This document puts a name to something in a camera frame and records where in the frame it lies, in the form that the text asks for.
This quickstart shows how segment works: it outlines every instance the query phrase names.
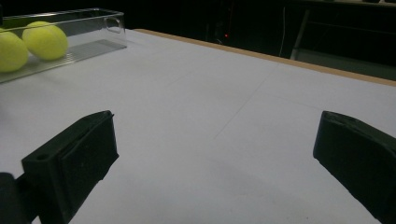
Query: cable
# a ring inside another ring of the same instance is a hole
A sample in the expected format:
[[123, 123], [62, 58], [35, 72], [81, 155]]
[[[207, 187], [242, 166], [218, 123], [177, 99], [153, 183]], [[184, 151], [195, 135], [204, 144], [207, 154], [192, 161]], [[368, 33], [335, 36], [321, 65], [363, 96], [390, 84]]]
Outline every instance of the cable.
[[282, 54], [282, 50], [283, 50], [283, 45], [285, 42], [285, 35], [286, 35], [286, 7], [283, 7], [283, 13], [282, 13], [282, 22], [283, 22], [283, 34], [282, 34], [282, 41], [280, 43], [280, 50], [279, 50], [279, 57]]

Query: clear plastic container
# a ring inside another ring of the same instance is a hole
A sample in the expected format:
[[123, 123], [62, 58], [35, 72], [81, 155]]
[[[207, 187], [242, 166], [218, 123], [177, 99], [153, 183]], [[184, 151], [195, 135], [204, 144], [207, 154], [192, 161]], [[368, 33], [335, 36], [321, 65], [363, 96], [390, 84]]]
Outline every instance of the clear plastic container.
[[[34, 21], [46, 21], [50, 24], [33, 28], [27, 26]], [[2, 36], [9, 35], [11, 32], [27, 46], [22, 38], [24, 31], [52, 25], [60, 28], [66, 36], [67, 50], [65, 54], [58, 59], [46, 60], [37, 57], [28, 49], [26, 63], [14, 71], [2, 70], [5, 66], [0, 62], [0, 83], [127, 48], [123, 13], [102, 8], [87, 8], [3, 18], [3, 25], [0, 26], [0, 61], [15, 63], [20, 59], [15, 56], [14, 51], [17, 51], [17, 48], [14, 50], [10, 49], [12, 46], [10, 44], [2, 45], [1, 41], [9, 39], [8, 37], [2, 38]]]

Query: yellow tennis ball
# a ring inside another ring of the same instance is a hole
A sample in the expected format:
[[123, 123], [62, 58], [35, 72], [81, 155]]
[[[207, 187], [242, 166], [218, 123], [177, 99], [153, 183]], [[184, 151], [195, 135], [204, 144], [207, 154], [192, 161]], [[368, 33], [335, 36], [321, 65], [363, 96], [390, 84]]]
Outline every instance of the yellow tennis ball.
[[14, 72], [23, 67], [29, 51], [15, 34], [0, 28], [0, 72]]
[[22, 39], [29, 51], [42, 60], [62, 58], [68, 48], [64, 31], [46, 21], [29, 23], [23, 31]]

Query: white tabletop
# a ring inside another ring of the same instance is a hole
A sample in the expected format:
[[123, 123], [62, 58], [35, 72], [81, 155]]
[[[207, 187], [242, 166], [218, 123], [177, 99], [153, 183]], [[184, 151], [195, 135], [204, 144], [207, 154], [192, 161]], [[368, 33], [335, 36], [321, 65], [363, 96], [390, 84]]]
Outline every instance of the white tabletop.
[[0, 171], [21, 175], [31, 151], [110, 110], [120, 157], [71, 223], [379, 223], [313, 146], [323, 110], [396, 136], [395, 87], [137, 31], [127, 39], [0, 84]]

